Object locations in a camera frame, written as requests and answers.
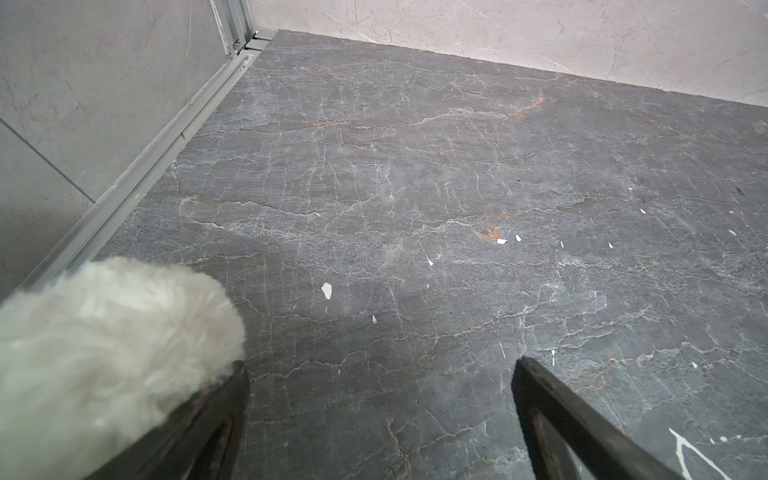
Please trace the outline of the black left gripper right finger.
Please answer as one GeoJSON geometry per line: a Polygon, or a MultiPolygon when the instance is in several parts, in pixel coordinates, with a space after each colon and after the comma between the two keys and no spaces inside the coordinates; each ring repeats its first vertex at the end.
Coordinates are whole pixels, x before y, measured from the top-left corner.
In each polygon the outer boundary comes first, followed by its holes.
{"type": "Polygon", "coordinates": [[[679,479],[537,360],[515,363],[511,391],[534,475],[578,479],[578,458],[596,479],[679,479]]]}

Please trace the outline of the white plush bunny toy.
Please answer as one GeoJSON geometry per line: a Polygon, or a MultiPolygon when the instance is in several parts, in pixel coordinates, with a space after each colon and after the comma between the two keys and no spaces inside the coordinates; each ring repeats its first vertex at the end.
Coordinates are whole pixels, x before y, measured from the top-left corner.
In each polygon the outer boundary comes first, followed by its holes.
{"type": "Polygon", "coordinates": [[[82,479],[244,357],[224,286],[111,257],[1,305],[1,475],[82,479]]]}

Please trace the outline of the aluminium frame rails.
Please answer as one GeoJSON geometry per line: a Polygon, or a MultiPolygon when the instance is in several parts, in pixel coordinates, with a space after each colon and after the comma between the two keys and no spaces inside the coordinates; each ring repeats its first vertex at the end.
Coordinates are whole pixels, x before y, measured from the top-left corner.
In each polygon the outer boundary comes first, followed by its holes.
{"type": "Polygon", "coordinates": [[[249,70],[247,1],[1,5],[1,292],[96,257],[249,70]]]}

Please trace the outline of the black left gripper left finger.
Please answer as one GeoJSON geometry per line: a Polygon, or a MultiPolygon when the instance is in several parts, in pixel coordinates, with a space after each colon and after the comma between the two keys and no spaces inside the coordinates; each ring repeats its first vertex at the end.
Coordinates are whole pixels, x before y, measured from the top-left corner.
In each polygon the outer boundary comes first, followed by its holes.
{"type": "Polygon", "coordinates": [[[193,395],[91,479],[229,479],[242,439],[250,382],[242,361],[193,395]]]}

